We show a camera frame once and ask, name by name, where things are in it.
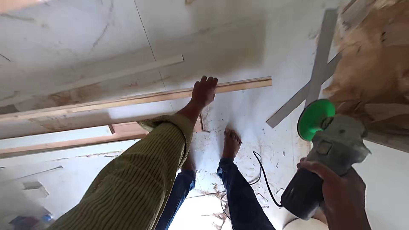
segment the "black cable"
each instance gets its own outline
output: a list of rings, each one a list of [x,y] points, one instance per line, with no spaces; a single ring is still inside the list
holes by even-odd
[[[255,151],[253,151],[253,154],[254,154],[254,156],[257,158],[257,161],[258,161],[258,163],[260,164],[261,170],[263,171],[263,175],[264,175],[264,179],[265,179],[265,184],[267,185],[267,188],[268,188],[268,191],[269,191],[269,193],[270,193],[271,198],[273,199],[274,203],[275,203],[278,207],[282,207],[282,205],[281,205],[281,204],[278,204],[277,201],[276,201],[276,199],[274,199],[273,193],[271,192],[270,186],[268,185],[267,176],[265,175],[265,171],[264,171],[263,165],[261,164],[261,161],[259,160],[259,158],[258,158],[257,155],[256,155],[256,154],[258,154],[258,153],[256,153]]]
[[[254,185],[254,184],[256,184],[257,182],[259,182],[260,181],[260,179],[261,179],[261,167],[260,167],[260,172],[259,172],[259,174],[258,174],[258,178],[257,178],[257,180],[256,181],[254,181],[253,183],[249,183],[250,185]]]
[[[271,192],[270,186],[268,185],[267,176],[265,175],[265,171],[264,171],[263,165],[261,164],[261,161],[260,161],[259,158],[257,157],[257,155],[259,155],[260,158],[261,158],[261,155],[260,155],[259,153],[255,152],[255,151],[253,151],[253,154],[254,154],[254,156],[256,157],[258,163],[260,164],[260,174],[259,174],[258,179],[257,179],[256,181],[254,181],[254,182],[251,183],[251,184],[249,183],[249,184],[250,184],[250,185],[254,185],[254,184],[256,184],[257,182],[259,182],[260,179],[261,179],[261,172],[263,172],[264,179],[265,179],[265,184],[267,185],[267,188],[268,188],[268,191],[270,192],[271,198],[273,199],[274,203],[275,203],[278,207],[282,207],[282,205],[278,204],[277,201],[276,201],[276,199],[274,199],[273,193]],[[231,220],[230,217],[227,215],[225,209],[223,208],[223,202],[222,202],[222,200],[223,200],[223,198],[224,198],[226,195],[227,195],[227,193],[224,193],[224,195],[220,198],[220,206],[222,207],[223,213],[229,218],[229,220]]]
[[[249,183],[249,185],[254,185],[254,184],[256,184],[257,182],[260,181],[260,179],[261,179],[261,167],[260,167],[260,173],[258,174],[257,180],[254,181],[253,183]],[[225,194],[220,198],[220,206],[222,206],[223,213],[230,219],[230,217],[227,215],[225,209],[223,208],[222,199],[223,199],[223,197],[225,197],[226,195],[227,195],[227,193],[225,193]]]
[[[224,214],[229,218],[229,220],[231,220],[230,217],[227,215],[225,209],[223,208],[222,199],[223,199],[223,197],[225,197],[226,195],[227,195],[227,193],[225,193],[225,194],[222,196],[222,198],[220,198],[220,206],[222,207],[222,210],[223,210]]]

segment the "olive green sweater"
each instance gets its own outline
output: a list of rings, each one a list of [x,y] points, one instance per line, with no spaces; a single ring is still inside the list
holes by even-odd
[[[48,229],[155,228],[187,157],[193,125],[178,114],[140,124],[150,133],[107,164],[79,204]]]

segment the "angle grinder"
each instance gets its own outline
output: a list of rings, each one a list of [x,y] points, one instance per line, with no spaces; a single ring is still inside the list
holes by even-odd
[[[334,105],[326,99],[317,100],[304,109],[297,129],[302,139],[313,142],[306,160],[321,162],[339,176],[370,153],[362,140],[367,133],[364,125],[354,118],[336,115]],[[281,205],[308,220],[324,200],[322,184],[317,174],[299,169],[282,194]]]

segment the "jeans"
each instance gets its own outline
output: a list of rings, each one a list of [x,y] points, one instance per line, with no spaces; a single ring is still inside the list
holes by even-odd
[[[239,172],[232,159],[222,158],[217,175],[222,179],[227,192],[231,224],[234,230],[275,230],[257,201],[249,183]],[[182,171],[173,184],[168,202],[156,230],[167,230],[190,190],[195,187],[193,171]]]

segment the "bare foot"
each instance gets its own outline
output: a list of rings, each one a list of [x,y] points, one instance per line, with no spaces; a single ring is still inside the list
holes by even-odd
[[[222,158],[233,159],[236,157],[238,150],[240,149],[241,140],[237,133],[229,128],[225,129],[225,146],[223,148]]]

